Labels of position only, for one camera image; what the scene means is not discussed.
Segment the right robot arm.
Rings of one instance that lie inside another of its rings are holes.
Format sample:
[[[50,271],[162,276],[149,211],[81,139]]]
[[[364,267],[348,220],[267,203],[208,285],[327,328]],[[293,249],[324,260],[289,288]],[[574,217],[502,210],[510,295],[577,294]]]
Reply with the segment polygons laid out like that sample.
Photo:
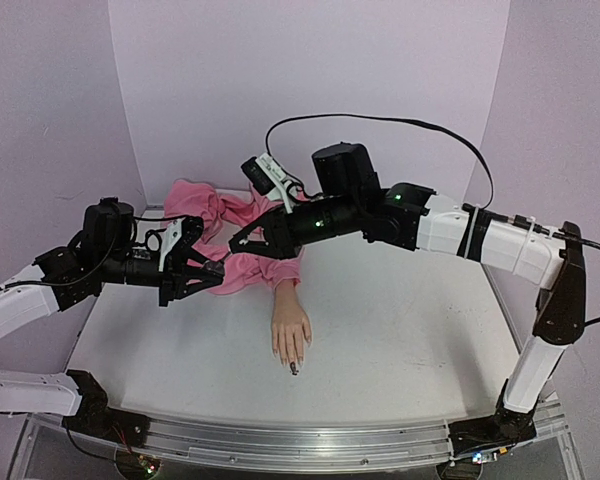
[[[294,184],[269,154],[243,163],[257,191],[281,203],[235,234],[234,253],[287,260],[309,244],[359,232],[368,242],[408,251],[450,254],[509,272],[536,285],[536,319],[493,414],[451,424],[454,447],[511,446],[533,438],[539,396],[566,348],[585,329],[586,267],[580,230],[457,204],[431,188],[401,182],[381,186],[368,151],[339,143],[316,151],[312,162],[319,199],[293,198]]]

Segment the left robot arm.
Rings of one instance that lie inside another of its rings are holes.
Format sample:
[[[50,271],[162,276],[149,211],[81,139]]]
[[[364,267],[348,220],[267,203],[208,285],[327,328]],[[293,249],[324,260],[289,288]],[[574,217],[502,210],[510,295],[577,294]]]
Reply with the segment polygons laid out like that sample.
[[[107,284],[154,288],[162,307],[222,284],[224,263],[195,250],[204,224],[181,215],[164,219],[158,245],[138,244],[138,219],[115,197],[89,206],[82,229],[65,246],[38,256],[0,285],[0,340],[43,317],[97,297]],[[0,414],[55,414],[69,432],[127,446],[144,444],[147,416],[110,406],[94,376],[69,369],[32,374],[0,369]]]

